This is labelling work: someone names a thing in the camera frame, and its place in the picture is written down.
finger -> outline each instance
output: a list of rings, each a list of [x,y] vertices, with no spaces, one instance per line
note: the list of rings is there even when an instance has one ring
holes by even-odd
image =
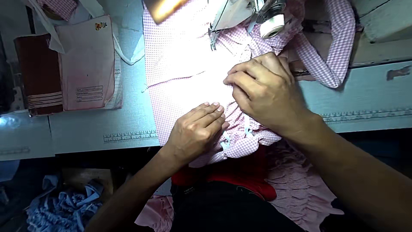
[[[222,136],[223,132],[230,126],[230,124],[228,122],[224,122],[222,124],[222,128],[215,134],[215,136],[213,136],[213,143],[216,143],[219,141],[219,138]]]
[[[273,73],[268,68],[263,66],[255,59],[251,59],[249,61],[233,66],[233,68],[228,73],[233,74],[236,72],[245,72],[255,78],[257,81],[261,82],[263,82],[264,79],[267,79],[270,75],[273,75]]]
[[[192,116],[194,113],[196,113],[198,110],[203,109],[208,107],[210,104],[209,102],[205,102],[200,104],[199,106],[191,109],[187,114],[183,115],[182,118],[189,118],[190,116]]]
[[[224,84],[235,84],[243,89],[243,91],[251,98],[261,91],[259,83],[248,74],[240,71],[228,75],[224,80]]]
[[[224,117],[219,117],[218,119],[214,120],[210,125],[206,127],[206,130],[208,130],[210,133],[213,134],[213,136],[222,129],[222,125],[225,123],[225,118]]]
[[[255,57],[254,59],[263,66],[267,67],[272,73],[283,78],[289,77],[287,71],[285,70],[285,66],[282,63],[282,60],[287,63],[287,61],[284,60],[284,57],[278,57],[273,52],[268,52],[261,56]]]
[[[223,106],[219,106],[217,110],[215,110],[213,113],[207,114],[205,115],[203,118],[197,120],[196,122],[198,123],[198,125],[200,125],[201,127],[205,128],[208,125],[210,125],[212,122],[214,122],[216,119],[218,119],[219,117],[225,117],[224,115],[224,108]]]
[[[295,82],[295,78],[293,77],[292,72],[290,71],[289,68],[289,63],[288,63],[288,59],[286,57],[279,57],[279,61],[282,64],[283,69],[285,70],[285,72],[288,74],[288,77],[290,79],[291,83]]]
[[[237,85],[233,86],[233,98],[235,99],[236,103],[239,105],[241,111],[247,113],[251,112],[250,104],[251,101],[246,95],[246,93]]]
[[[203,118],[204,116],[213,113],[215,110],[217,110],[219,108],[220,104],[219,102],[214,102],[213,104],[211,104],[208,107],[204,107],[201,109],[198,109],[193,115],[191,115],[189,117],[189,120],[194,122],[197,121],[201,118]]]

forearm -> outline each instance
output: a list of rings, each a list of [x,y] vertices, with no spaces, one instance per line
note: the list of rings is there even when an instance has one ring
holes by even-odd
[[[123,184],[90,220],[86,232],[113,231],[132,222],[156,189],[180,168],[168,151],[160,151],[128,182]]]
[[[412,228],[412,180],[334,133],[315,117],[290,138],[335,195],[379,231]]]

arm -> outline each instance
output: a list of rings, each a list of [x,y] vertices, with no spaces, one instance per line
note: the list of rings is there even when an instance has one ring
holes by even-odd
[[[273,53],[235,65],[224,80],[242,111],[288,139],[336,196],[378,231],[412,230],[412,180],[334,133],[303,103]]]
[[[219,103],[204,103],[179,118],[167,143],[99,209],[85,231],[114,231],[124,222],[133,222],[165,180],[221,136],[229,126],[223,111]]]

brown book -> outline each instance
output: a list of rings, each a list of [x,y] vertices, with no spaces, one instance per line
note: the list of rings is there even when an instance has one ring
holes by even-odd
[[[49,49],[50,34],[14,40],[31,115],[63,111],[59,57]]]

right hand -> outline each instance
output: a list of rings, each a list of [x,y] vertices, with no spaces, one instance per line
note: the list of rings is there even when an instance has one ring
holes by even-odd
[[[286,60],[272,52],[235,65],[223,83],[233,85],[244,113],[283,137],[293,139],[319,118],[306,108]]]

